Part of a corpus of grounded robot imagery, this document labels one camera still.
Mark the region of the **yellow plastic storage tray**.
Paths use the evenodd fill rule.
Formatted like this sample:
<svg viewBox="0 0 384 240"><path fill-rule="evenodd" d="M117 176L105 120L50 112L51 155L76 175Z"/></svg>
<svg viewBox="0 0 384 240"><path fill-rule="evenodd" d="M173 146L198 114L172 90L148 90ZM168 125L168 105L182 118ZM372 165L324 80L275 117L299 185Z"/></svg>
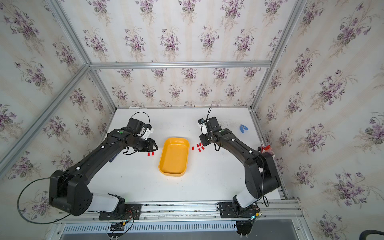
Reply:
<svg viewBox="0 0 384 240"><path fill-rule="evenodd" d="M171 177L181 177L185 174L188 165L190 144L184 138L169 138L165 141L159 171Z"/></svg>

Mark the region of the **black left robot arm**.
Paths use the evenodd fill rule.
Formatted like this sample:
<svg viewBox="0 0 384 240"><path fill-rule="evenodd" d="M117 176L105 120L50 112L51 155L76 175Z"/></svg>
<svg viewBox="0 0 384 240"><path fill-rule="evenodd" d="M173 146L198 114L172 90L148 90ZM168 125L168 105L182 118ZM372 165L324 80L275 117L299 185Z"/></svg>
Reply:
<svg viewBox="0 0 384 240"><path fill-rule="evenodd" d="M151 138L143 139L124 128L114 129L77 164L65 171L57 170L48 177L49 191L30 210L22 209L20 201L17 201L19 215L31 224L38 224L37 217L46 215L50 208L75 217L85 212L99 212L101 216L106 215L108 220L123 219L127 214L124 198L113 194L92 193L88 184L107 162L120 153L125 154L125 149L133 149L134 153L152 153L158 150L158 146Z"/></svg>

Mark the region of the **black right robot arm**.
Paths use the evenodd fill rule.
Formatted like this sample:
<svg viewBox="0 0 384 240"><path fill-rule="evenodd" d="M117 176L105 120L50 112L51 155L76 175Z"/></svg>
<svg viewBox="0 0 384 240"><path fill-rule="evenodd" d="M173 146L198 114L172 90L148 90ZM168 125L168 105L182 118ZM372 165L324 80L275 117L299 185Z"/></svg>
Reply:
<svg viewBox="0 0 384 240"><path fill-rule="evenodd" d="M279 171L270 153L261 153L239 140L230 130L223 129L199 136L203 146L216 145L227 150L244 166L246 188L235 196L243 209L281 186Z"/></svg>

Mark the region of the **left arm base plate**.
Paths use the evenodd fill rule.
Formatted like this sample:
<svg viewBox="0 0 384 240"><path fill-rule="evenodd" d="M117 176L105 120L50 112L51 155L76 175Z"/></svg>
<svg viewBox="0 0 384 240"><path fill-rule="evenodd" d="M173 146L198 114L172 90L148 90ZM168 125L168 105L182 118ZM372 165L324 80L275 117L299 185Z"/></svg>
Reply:
<svg viewBox="0 0 384 240"><path fill-rule="evenodd" d="M123 207L118 206L113 212L101 212L99 221L112 221L112 220L128 220L133 218L138 220L140 218L142 204L125 204Z"/></svg>

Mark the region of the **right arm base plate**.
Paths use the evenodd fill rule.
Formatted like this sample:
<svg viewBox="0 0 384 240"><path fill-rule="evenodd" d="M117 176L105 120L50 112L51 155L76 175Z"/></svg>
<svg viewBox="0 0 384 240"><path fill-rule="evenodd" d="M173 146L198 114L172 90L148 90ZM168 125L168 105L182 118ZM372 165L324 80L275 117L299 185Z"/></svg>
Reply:
<svg viewBox="0 0 384 240"><path fill-rule="evenodd" d="M261 215L260 208L257 204L251 204L248 207L242 208L240 204L235 201L217 202L216 209L220 212L222 219L246 218L254 220Z"/></svg>

